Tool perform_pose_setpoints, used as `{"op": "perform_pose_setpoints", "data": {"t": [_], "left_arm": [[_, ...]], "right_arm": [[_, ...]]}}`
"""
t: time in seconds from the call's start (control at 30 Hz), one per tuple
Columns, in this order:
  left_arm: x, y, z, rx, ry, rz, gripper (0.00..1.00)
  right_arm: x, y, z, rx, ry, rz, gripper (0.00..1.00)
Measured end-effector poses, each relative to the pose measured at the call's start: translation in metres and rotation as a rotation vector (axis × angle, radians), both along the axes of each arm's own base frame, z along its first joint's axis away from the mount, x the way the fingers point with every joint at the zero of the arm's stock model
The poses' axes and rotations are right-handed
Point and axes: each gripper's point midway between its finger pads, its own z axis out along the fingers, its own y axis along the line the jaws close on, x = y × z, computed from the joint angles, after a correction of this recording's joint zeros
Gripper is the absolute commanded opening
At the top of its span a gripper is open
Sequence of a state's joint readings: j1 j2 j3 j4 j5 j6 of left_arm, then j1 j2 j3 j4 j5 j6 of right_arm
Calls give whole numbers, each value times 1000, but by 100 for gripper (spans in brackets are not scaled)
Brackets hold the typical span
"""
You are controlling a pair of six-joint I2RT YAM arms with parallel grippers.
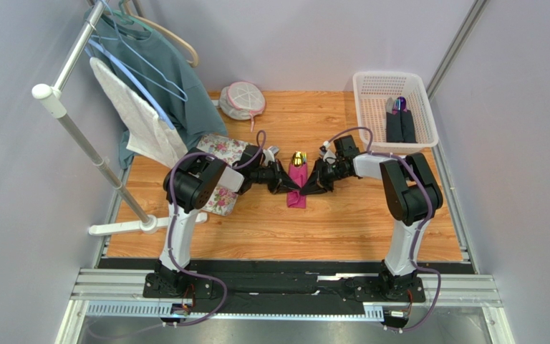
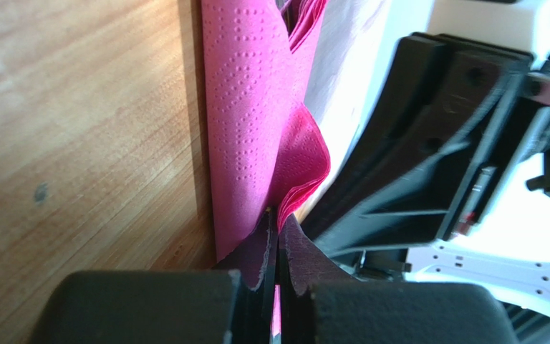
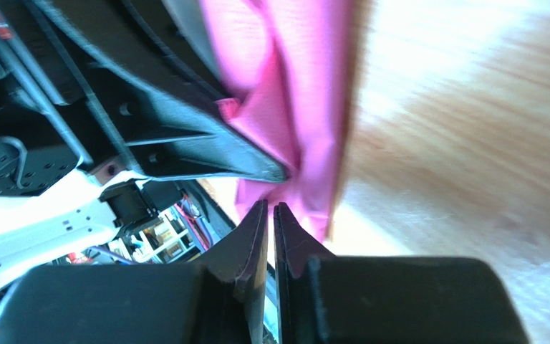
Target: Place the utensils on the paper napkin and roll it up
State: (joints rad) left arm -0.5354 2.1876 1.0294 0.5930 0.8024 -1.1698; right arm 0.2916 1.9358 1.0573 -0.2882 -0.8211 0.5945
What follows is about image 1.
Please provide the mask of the iridescent gold spoon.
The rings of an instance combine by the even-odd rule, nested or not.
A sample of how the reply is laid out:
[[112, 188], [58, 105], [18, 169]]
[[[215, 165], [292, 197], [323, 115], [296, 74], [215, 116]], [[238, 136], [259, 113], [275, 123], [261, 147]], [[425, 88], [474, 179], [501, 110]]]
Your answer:
[[303, 166], [301, 162], [301, 151], [296, 151], [291, 159], [291, 164], [295, 167], [301, 167]]

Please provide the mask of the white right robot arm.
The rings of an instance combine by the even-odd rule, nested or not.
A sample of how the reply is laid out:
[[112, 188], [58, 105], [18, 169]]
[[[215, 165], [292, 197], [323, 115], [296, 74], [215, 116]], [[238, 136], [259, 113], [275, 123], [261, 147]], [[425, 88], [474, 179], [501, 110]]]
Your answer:
[[443, 194], [422, 153], [396, 156], [362, 152], [350, 135], [334, 139], [332, 156], [317, 160], [303, 196], [334, 190], [335, 181], [349, 177], [381, 180], [394, 229], [382, 270], [372, 280], [386, 300], [404, 299], [418, 286], [417, 262], [426, 226], [443, 205]]

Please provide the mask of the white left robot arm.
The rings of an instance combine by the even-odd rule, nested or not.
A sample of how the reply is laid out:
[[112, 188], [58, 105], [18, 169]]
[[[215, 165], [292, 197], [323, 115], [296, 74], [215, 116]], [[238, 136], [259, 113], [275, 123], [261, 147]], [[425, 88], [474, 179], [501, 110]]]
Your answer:
[[272, 194], [300, 189], [281, 162], [267, 161], [263, 148], [256, 145], [246, 146], [233, 164], [198, 148], [192, 149], [174, 165], [163, 182], [169, 205], [166, 240], [155, 269], [145, 277], [143, 297], [190, 297], [200, 287], [206, 287], [207, 294], [214, 295], [216, 285], [227, 289], [221, 279], [187, 268], [196, 219], [226, 172], [235, 177], [235, 181], [225, 184], [235, 194], [246, 193], [255, 183], [265, 185]]

